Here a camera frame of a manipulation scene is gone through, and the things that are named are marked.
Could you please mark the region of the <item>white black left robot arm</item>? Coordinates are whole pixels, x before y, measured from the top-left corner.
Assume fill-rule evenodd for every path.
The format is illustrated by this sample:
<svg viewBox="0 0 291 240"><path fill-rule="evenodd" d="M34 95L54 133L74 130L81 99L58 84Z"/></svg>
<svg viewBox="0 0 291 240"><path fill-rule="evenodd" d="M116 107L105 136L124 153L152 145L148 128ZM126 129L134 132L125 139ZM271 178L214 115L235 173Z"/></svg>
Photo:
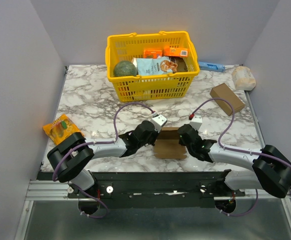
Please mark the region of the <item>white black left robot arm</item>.
<svg viewBox="0 0 291 240"><path fill-rule="evenodd" d="M92 174L84 169L88 162L104 157L124 158L135 154L143 146L153 146L166 122L160 116L144 120L134 130L119 135L116 141L86 142L80 132L73 133L47 154L54 170L52 180L61 183L70 181L79 186L84 197L92 197L97 186Z"/></svg>

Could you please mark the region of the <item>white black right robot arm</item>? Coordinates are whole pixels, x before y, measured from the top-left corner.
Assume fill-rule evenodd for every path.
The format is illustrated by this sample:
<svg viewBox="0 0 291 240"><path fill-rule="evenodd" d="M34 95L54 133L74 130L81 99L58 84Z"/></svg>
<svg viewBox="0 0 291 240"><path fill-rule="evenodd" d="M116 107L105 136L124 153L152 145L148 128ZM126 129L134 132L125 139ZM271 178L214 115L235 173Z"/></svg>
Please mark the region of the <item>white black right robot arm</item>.
<svg viewBox="0 0 291 240"><path fill-rule="evenodd" d="M179 143L189 154L203 162L226 163L246 169L231 170L215 184L216 192L227 196L233 190L264 190L276 198L285 198L291 189L291 162L274 146L265 145L260 150L233 146L220 146L211 139L202 139L190 124L181 126Z"/></svg>

